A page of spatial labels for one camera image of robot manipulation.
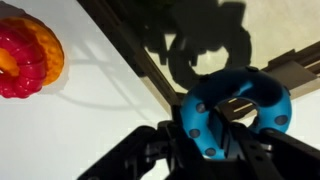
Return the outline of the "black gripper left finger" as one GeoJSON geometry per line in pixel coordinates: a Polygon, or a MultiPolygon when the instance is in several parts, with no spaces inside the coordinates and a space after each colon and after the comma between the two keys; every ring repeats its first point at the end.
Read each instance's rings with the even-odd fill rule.
{"type": "Polygon", "coordinates": [[[165,180],[214,180],[195,142],[182,128],[180,107],[174,105],[171,110],[171,120],[159,122],[157,128],[139,126],[77,180],[141,180],[161,159],[169,169],[165,180]]]}

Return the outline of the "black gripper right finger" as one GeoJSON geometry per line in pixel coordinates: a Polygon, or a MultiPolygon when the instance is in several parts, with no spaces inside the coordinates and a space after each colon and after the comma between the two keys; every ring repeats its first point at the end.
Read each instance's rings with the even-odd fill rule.
{"type": "Polygon", "coordinates": [[[209,129],[222,149],[223,160],[210,160],[219,180],[320,180],[320,151],[272,128],[258,134],[209,114],[209,129]]]}

